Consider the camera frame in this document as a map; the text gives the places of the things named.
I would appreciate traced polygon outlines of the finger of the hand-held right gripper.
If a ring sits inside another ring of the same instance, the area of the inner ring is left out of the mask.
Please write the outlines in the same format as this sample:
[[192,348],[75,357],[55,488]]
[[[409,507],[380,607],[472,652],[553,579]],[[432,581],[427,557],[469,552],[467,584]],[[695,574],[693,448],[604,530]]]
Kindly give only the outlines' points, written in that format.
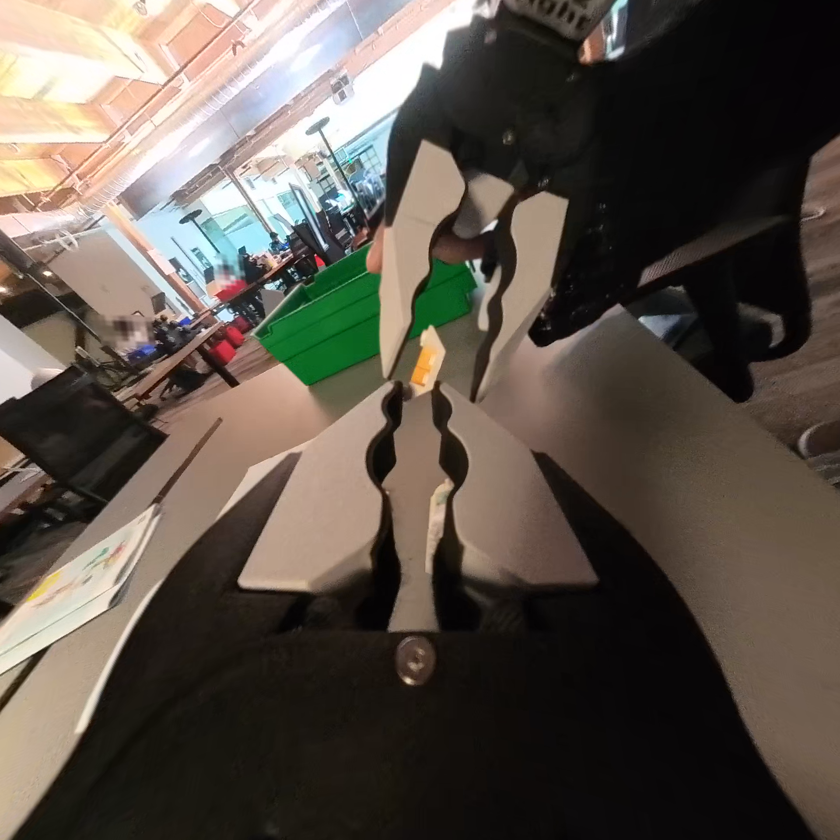
[[550,296],[568,201],[536,192],[505,209],[494,232],[497,268],[479,306],[484,333],[470,400],[484,400]]
[[393,377],[413,330],[417,298],[433,272],[434,242],[465,196],[466,182],[452,154],[423,140],[383,234],[379,342],[385,380]]

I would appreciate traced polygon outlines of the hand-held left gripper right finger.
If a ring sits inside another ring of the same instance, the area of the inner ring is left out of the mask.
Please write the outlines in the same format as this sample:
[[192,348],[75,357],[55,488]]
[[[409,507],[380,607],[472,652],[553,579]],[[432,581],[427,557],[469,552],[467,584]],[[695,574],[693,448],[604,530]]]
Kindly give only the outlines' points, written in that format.
[[430,566],[437,623],[480,625],[498,602],[596,587],[536,454],[449,385],[435,385],[432,410],[452,484]]

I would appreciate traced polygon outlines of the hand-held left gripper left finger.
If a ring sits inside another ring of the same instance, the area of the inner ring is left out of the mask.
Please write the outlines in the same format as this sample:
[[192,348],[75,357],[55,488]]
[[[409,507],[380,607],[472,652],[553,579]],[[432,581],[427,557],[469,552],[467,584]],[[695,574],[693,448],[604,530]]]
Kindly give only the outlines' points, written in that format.
[[248,592],[331,597],[362,628],[387,628],[401,582],[392,506],[403,385],[384,383],[303,446],[238,576]]

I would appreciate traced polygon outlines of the white and orange lego piece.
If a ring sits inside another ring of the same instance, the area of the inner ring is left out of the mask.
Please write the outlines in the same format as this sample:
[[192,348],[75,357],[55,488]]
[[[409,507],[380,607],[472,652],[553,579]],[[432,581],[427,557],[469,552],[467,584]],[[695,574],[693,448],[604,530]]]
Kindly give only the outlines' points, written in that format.
[[408,384],[409,398],[416,398],[434,389],[446,356],[446,348],[434,325],[419,337],[419,354]]

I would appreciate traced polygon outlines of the person's right forearm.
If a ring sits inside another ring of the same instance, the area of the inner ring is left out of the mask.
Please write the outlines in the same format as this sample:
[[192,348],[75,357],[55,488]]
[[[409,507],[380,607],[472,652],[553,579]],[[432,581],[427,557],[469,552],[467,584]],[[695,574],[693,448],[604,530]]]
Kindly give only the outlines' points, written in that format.
[[716,226],[753,180],[838,136],[838,2],[628,2],[603,84],[596,188],[612,263],[578,245],[530,329],[547,346],[623,302],[643,269]]

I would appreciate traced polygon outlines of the white lego model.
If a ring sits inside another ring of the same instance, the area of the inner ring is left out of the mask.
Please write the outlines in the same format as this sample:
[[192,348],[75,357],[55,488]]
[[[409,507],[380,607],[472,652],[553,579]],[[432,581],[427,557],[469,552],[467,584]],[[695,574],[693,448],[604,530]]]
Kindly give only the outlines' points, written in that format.
[[454,482],[446,478],[438,485],[429,500],[424,568],[428,575],[434,572],[434,557],[445,530],[446,508]]

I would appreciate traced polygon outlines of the open lego instruction booklet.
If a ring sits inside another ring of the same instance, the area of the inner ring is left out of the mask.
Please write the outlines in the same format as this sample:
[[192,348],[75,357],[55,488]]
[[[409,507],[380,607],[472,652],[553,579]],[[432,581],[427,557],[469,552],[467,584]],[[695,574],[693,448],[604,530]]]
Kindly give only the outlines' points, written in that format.
[[[232,496],[227,500],[225,505],[217,514],[216,520],[219,520],[223,516],[225,516],[254,487],[256,487],[258,483],[260,483],[260,481],[263,480],[270,473],[271,470],[273,470],[273,468],[278,466],[279,463],[281,463],[285,458],[292,455],[300,456],[310,445],[311,442],[311,440],[307,440],[294,448],[287,449],[249,467],[245,473],[244,478],[241,480]],[[91,720],[100,702],[100,698],[102,697],[102,693],[110,680],[111,674],[119,661],[124,647],[128,643],[128,640],[132,635],[134,628],[140,621],[142,615],[148,608],[149,604],[153,601],[154,597],[156,596],[156,593],[159,591],[164,581],[165,578],[161,578],[151,587],[151,589],[149,589],[149,591],[143,597],[143,600],[138,604],[134,613],[131,615],[131,618],[129,619],[125,628],[122,630],[121,636],[119,637],[115,647],[111,651],[111,654],[108,660],[106,661],[103,670],[101,671],[96,683],[94,684],[91,693],[89,694],[86,700],[85,706],[82,708],[80,717],[78,718],[77,724],[73,731],[75,735],[81,736],[90,725]]]

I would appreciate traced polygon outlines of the closed lego instruction booklet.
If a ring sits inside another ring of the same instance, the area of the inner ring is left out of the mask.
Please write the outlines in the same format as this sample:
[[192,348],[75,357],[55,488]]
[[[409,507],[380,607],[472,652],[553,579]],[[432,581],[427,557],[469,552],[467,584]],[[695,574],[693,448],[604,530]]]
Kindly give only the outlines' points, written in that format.
[[103,595],[116,592],[136,564],[160,515],[160,505],[151,504],[119,530],[44,576],[3,619],[2,655]]
[[46,651],[52,644],[74,633],[80,627],[119,604],[129,586],[130,579],[127,579],[111,591],[97,596],[85,605],[79,605],[67,615],[48,623],[45,628],[40,629],[33,636],[3,651],[1,655],[1,674],[6,674],[36,654]]

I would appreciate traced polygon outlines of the person's right hand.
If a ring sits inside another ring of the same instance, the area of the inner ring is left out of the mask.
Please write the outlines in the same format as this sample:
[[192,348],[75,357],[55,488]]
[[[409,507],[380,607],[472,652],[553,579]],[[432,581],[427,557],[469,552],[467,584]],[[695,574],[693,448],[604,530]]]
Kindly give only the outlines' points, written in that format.
[[[382,273],[385,228],[385,224],[382,223],[375,230],[365,258],[366,269],[373,274]],[[481,261],[491,249],[492,239],[492,232],[473,238],[460,238],[454,233],[441,234],[432,248],[432,257],[450,265],[472,260]]]

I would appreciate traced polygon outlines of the stacked green plastic bins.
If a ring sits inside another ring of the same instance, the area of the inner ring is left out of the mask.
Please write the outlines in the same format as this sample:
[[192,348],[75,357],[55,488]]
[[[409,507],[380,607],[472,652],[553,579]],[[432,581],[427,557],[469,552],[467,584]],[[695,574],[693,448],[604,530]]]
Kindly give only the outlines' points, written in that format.
[[[275,360],[304,385],[313,385],[380,352],[379,275],[366,270],[367,245],[297,285],[254,330]],[[416,300],[409,336],[470,314],[476,280],[466,264],[434,262]]]

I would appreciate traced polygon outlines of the black floor lamp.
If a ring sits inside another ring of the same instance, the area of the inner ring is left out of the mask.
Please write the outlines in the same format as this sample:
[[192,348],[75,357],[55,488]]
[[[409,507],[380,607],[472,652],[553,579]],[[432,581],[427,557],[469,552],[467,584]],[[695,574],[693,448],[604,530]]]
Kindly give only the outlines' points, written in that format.
[[332,161],[334,167],[339,172],[341,172],[342,175],[345,175],[342,163],[340,162],[339,158],[337,157],[333,147],[331,146],[331,143],[327,140],[325,129],[327,128],[328,124],[329,124],[329,117],[321,118],[320,120],[316,121],[311,126],[306,128],[305,134],[308,137],[312,137],[312,136],[317,135],[320,138],[320,140],[322,142],[322,145],[326,149],[326,151],[329,155],[329,158]]
[[222,253],[221,249],[214,243],[214,241],[210,238],[209,234],[202,228],[199,224],[199,217],[203,214],[203,210],[201,208],[197,208],[193,211],[185,213],[178,221],[180,225],[192,225],[198,234],[204,237],[206,242],[210,244],[213,251],[220,255]]

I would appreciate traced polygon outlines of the wooden table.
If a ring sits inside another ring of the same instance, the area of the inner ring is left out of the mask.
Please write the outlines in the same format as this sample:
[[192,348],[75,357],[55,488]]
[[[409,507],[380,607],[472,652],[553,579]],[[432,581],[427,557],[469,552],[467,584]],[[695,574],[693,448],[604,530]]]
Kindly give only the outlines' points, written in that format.
[[238,387],[240,381],[230,373],[226,366],[218,362],[210,354],[208,349],[208,343],[220,334],[221,328],[221,325],[218,323],[214,324],[198,333],[173,355],[156,362],[148,372],[141,375],[139,381],[117,392],[115,395],[117,400],[121,404],[126,404],[130,401],[141,403],[147,400],[150,394],[176,371],[180,370],[187,358],[193,354],[198,354],[209,370],[218,375],[228,387]]

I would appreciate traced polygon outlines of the black mesh chair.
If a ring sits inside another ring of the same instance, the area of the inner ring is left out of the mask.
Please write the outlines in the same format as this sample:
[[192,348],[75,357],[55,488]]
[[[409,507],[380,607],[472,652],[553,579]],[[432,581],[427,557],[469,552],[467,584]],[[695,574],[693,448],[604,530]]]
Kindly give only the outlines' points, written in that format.
[[799,219],[714,230],[652,266],[626,307],[733,402],[747,402],[753,366],[795,353],[812,334]]
[[2,438],[51,479],[42,518],[90,522],[167,434],[72,365],[1,405]]

